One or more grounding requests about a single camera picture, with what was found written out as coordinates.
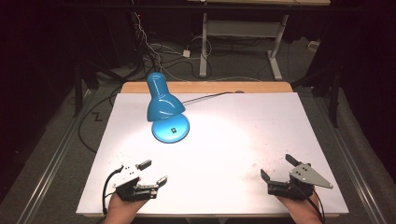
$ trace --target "black cable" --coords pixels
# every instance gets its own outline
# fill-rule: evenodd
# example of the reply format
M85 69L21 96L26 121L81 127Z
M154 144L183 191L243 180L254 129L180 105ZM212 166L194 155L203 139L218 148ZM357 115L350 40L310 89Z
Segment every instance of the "black cable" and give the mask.
M167 62L162 62L162 63L172 63L172 62L180 60L180 59L186 59L186 58L185 57L178 57L178 58L172 59L172 60L167 61Z
M226 38L220 38L218 36L212 36L216 39L222 40L224 42L229 42L232 44L237 44L237 45L242 45L243 47L239 47L236 49L243 49L246 47L257 47L260 45L260 43L264 40L264 38L262 37L253 37L253 38L246 38L246 39L241 39L241 38L237 38L237 39L228 39L228 37L226 36ZM242 43L242 41L250 41L253 40L251 43Z
M108 96L108 102L110 103L111 107L114 106L114 103L111 102L111 98L112 98L113 96L117 95L117 94L116 94L116 91L120 90L121 88L122 88L122 85L118 86L116 89L114 89L114 91L112 91L112 92L110 93L110 96Z
M112 193L108 193L106 196L105 196L105 198L107 198L108 196L110 196L110 195L112 195L112 194L114 194L115 192L112 192Z
M262 71L263 69L265 69L266 67L268 67L269 64L271 64L271 59L269 59L269 63L267 63L264 67L262 67L258 72L257 72L257 76L258 76L258 80L260 80L260 71Z
M189 103L189 102L194 102L194 101L197 101L197 100L202 100L202 99L205 99L205 98L208 98L208 97L216 97L216 96L220 96L220 95L228 94L228 93L233 93L233 92L225 91L225 92L221 92L221 93L206 95L206 96L198 97L198 98L195 98L195 99L192 99L192 100L184 101L184 102L182 102L182 104L186 104L186 103Z
M164 54L172 54L172 55L180 55L179 52L169 52L169 51L160 51L160 50L155 50L157 53L164 53Z
M179 63L187 63L187 64L189 64L189 65L190 65L190 68L191 68L191 74L194 76L194 66L193 66L192 63L190 63L190 62L178 62L178 63L173 63L173 64L171 64L171 65L165 67L165 69L168 69L168 68L170 68L170 67L173 67L173 66L175 66L175 65L177 65L177 64L179 64Z
M159 58L159 62L160 62L160 63L159 63L158 65L159 65L159 67L160 67L160 69L161 69L161 64L163 64L163 56L162 56L161 54L159 54L158 52L157 52L157 54L158 54L158 57L160 57L160 58Z
M101 217L97 222L96 222L96 224L100 224L101 222L103 222L105 220L105 218L104 217Z
M106 209L105 199L106 199L106 189L107 189L108 181L110 181L110 179L111 179L111 177L112 177L113 175L119 174L119 173L122 171L122 169L123 169L123 165L121 166L121 168L119 168L119 169L113 171L113 173L111 173L111 174L107 177L106 182L105 182L105 185L104 185L104 187L103 187L103 193L102 193L102 208L103 208L103 215L105 215L105 216L107 215L107 209Z
M143 69L146 69L146 68L152 69L153 67L152 67L151 59L149 59L149 56L147 56L147 55L145 55L145 56L146 56L146 60L144 61Z
M201 52L202 58L206 61L207 67L209 68L209 75L205 76L205 77L200 77L200 76L196 76L195 74L192 74L194 77L198 78L198 79L208 79L210 77L212 77L213 72L212 72L212 66L210 65L210 63L207 61L207 58L204 56L204 54Z
M326 217L324 216L323 204L322 204L321 199L319 198L319 196L318 196L318 194L317 194L317 192L316 192L315 190L314 190L314 193L315 193L315 194L317 195L317 197L318 197L319 204L320 204L320 208L321 208L321 210L322 210L323 223L325 223Z
M154 69L154 72L157 72L157 66L155 65L155 58L150 53L148 53L147 56L149 57L149 60L152 63L152 68Z
M143 77L139 78L139 80L146 80L146 78L149 76L149 73L151 72L152 69L153 68L150 68Z
M102 73L105 74L106 76L112 77L112 78L114 78L115 80L117 80L117 81L120 82L120 83L125 83L125 82L128 81L125 77L121 77L121 76L119 76L117 73L115 73L115 72L113 72L113 71L111 71L111 70L109 70L109 69L105 69L105 68L103 68L102 66L100 66L100 65L98 65L98 64L96 64L96 63L94 63L94 62L87 61L86 64L87 64L92 70L102 72Z
M143 59L140 61L140 63L136 66L136 68L130 72L128 75L125 76L125 78L133 77L137 75L142 69L143 69Z
M114 96L116 96L116 95L111 95L111 96L109 96L109 97L107 97L107 98L101 100L101 101L100 101L99 103L97 103L95 106L93 106L93 107L87 112L87 114L82 118L81 123L78 125L78 138L79 138L79 140L81 141L82 145L84 145L84 147L86 147L89 151L91 151L91 152L93 152L93 153L95 153L95 154L96 154L96 150L94 150L93 148L89 147L89 146L85 143L85 141L82 139L82 136L81 136L81 126L82 126L82 123L84 122L84 120L88 117L88 115L91 114L91 112L92 112L97 106L99 106L102 102L107 101L109 98L114 97Z
M211 52L211 55L213 55L213 56L216 56L216 57L224 57L224 56L227 56L227 55L229 55L229 54L232 54L233 53L233 43L229 43L230 44L230 49L228 49L228 51L227 52L225 52L225 53L222 53L222 54L219 54L219 53L216 53L215 52L215 48L216 47L224 47L224 48L226 48L227 46L217 46L217 45L213 45L212 44L212 52Z
M324 224L324 212L323 212L323 215L322 215L322 214L320 213L318 207L314 204L314 202L312 202L312 200L311 200L306 194L304 194L303 191L302 191L300 188L298 188L297 186L295 186L295 188L297 188L297 190L300 191L300 193L306 198L306 200L312 205L312 207L315 208L315 210L317 211L318 216L319 216L319 218L320 218L320 222Z
M170 35L166 35L166 34L162 34L162 33L157 33L157 32L148 32L148 33L149 34L153 34L153 35L157 35L159 39L161 38L161 39L164 39L165 41L172 42L172 43L175 43L177 45L180 45L183 48L186 48L186 45L182 44L182 42L185 42L185 41L176 39L174 36L170 36Z

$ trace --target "gray carpet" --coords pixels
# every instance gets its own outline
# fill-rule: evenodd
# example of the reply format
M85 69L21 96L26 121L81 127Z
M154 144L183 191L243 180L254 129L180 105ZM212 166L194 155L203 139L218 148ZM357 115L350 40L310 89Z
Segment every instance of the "gray carpet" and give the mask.
M270 67L265 58L265 51L271 48L272 42L263 40L258 46L237 46L230 52L230 48L223 44L213 44L214 49L209 57L212 69L210 80L227 79L230 81L251 81L255 78L263 81L274 80ZM302 39L288 45L283 43L277 55L281 73L286 81L291 82L304 76L314 53L306 50L308 41ZM167 45L180 52L183 48L177 45ZM164 54L166 60L172 60L175 55ZM198 74L198 62L184 60L192 63L192 71ZM172 75L165 73L168 80L198 80L192 76L189 63L164 63L163 67ZM129 72L128 68L115 69L119 74ZM58 157L60 165L52 172L53 178L49 179L48 188L44 189L44 197L37 200L36 210L30 216L31 223L95 223L98 218L89 218L76 215L78 201L83 191L85 181L94 159L94 153L99 147L101 137L106 128L107 119L111 113L111 104L106 98L120 84L98 75L100 88L97 91L88 91L85 97L84 110L80 117L73 118L74 93L70 92L64 99L58 113L52 118L47 130L36 146L35 151L25 164L20 176L14 183L7 197L0 206L0 223L17 223L23 210L35 192L40 178L46 172L54 155L60 149L64 151ZM339 128L334 129L327 118L326 106L328 99L314 98L310 89L299 88L299 92L306 114L315 131L317 139L332 168L338 185L345 197L349 214L336 218L327 218L326 223L396 223L394 204L396 192L394 182L386 173L380 160L376 157L370 144L361 133L359 124L354 119L347 104L344 94L340 94L338 108ZM71 129L77 121L80 125L81 138L78 137L78 126ZM346 149L353 160L345 159L343 150ZM217 223L215 219L196 219L195 223ZM137 218L134 223L187 223L185 219L171 218ZM290 218L231 218L228 224L233 223L292 223Z

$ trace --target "white cable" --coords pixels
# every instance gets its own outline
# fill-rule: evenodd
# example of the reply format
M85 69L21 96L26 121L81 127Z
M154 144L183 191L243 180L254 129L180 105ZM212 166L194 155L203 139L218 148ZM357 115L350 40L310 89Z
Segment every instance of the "white cable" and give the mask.
M198 35L198 36L196 36L195 38L193 38L193 39L190 41L190 43L192 43L192 41L194 41L194 40L196 40L196 39L198 39L198 38L203 39L204 41L206 41L207 44L209 44L209 53L207 53L206 57L209 56L210 53L212 52L212 45L210 44L209 40L207 40L206 38L203 38L202 36Z
M171 76L172 78L174 78L174 79L176 79L176 80L189 82L188 80L184 80L184 79L181 79L181 78L178 78L178 77L173 76L173 75L172 75L170 72L168 72L168 70L166 70L165 68L163 68L163 70L164 70L167 74L169 74L169 76Z
M146 35L146 32L143 30L142 26L140 25L140 18L137 16L137 14L134 12L134 14L136 15L137 21L138 21L138 28L140 30L140 32L142 33L142 39L145 41L146 45L148 46L149 49L151 49L151 51L156 54L158 56L158 66L160 67L160 72L163 71L163 66L161 65L161 56L159 53L157 53L157 51L155 51L148 43L148 37Z
M164 53L175 53L175 54L181 55L181 53L177 52L175 49L172 49L172 48L167 47L167 46L162 45L162 44L150 44L150 45L161 46L162 48L166 48L166 49L171 49L172 50L172 51L163 51Z

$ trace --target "human hand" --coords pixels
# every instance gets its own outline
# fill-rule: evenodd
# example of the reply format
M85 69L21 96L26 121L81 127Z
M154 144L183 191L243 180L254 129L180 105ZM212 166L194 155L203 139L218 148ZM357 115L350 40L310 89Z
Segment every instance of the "human hand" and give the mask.
M148 201L129 203L124 202L117 193L112 194L108 204L105 224L130 224L134 220L137 211Z
M284 197L276 197L288 208L291 218L296 224L322 223L317 210L308 200L294 201ZM318 207L318 196L313 193L309 198Z

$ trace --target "table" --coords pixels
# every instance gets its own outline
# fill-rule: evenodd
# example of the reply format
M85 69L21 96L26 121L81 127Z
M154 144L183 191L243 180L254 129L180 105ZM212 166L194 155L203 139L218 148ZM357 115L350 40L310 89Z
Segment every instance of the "table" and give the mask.
M283 5L283 6L328 6L330 0L206 0L208 3L224 4L256 4L256 5ZM273 49L267 51L269 63L275 80L282 80L279 66L276 61L276 53L282 40L283 32L289 15L283 15L280 22L257 22L257 21L212 21L207 18L207 13L203 17L202 50L200 61L200 77L206 77L206 64L208 50L206 47L208 35L233 35L252 37L274 37Z
M215 12L215 13L221 13L221 12L233 12L233 13L242 13L242 12L247 12L247 13L268 13L268 14L273 14L273 15L301 15L304 13L305 15L321 15L321 16L329 16L331 15L332 18L339 18L340 16L351 16L351 15L357 15L361 14L364 12L364 7L361 6L355 6L355 7L346 7L346 6L335 6L335 7L320 7L320 6L326 6L329 5L328 0L257 0L259 4L219 4L219 5L197 5L197 4L165 4L165 5L131 5L131 4L83 4L83 3L76 3L76 4L69 4L65 2L60 2L58 5L59 8L67 9L67 10L72 10L72 11L108 11L108 10L118 10L118 11L133 11L133 12L141 12L141 11L146 11L146 12L156 12L156 11L174 11L175 13L178 13L180 11L189 11L191 13L207 13L207 12ZM333 22L333 24L336 24L334 26L338 26L338 21ZM325 43L327 39L327 35L323 36L323 39L321 41L321 45ZM331 56L333 61L339 60L340 57L337 56ZM331 70L335 69L337 70L335 65L331 67ZM120 78L119 76L115 77L113 76L111 72L106 72L108 76L114 77L115 79ZM317 69L316 67L313 68L312 64L310 66L310 69L308 71L309 77L303 78L301 80L297 80L292 83L293 88L304 85L306 83L309 83L309 81L312 81L313 79L316 79L317 77L324 77L321 82L324 85L328 84L326 76L323 76L323 71L320 69ZM329 80L332 80L332 103L330 106L330 118L332 119L332 123L334 124L334 127L337 127L336 124L336 107L337 107L337 95L338 95L338 85L339 85L339 78L337 77L338 75L335 74L332 78L329 78ZM78 72L76 72L76 89L80 91L80 77ZM323 88L321 86L322 84L312 84L313 86L318 87L320 93L319 95L323 95L323 90L327 90L326 88ZM80 108L82 107L82 94L77 93L77 103L76 103L76 114L79 112Z
M184 115L191 130L175 144L160 143L152 136L146 120L150 96L145 85L125 83L117 96L77 214L101 216L107 176L121 164L152 160L141 172L142 184L153 184L164 175L168 183L157 199L139 211L140 217L286 216L286 208L267 194L260 169L273 180L289 180L293 167L284 160L287 153L311 162L334 185L334 189L317 188L327 216L348 212L300 99L289 84L169 82L170 92L182 102L209 93L245 92L186 104ZM107 192L113 190L110 181Z

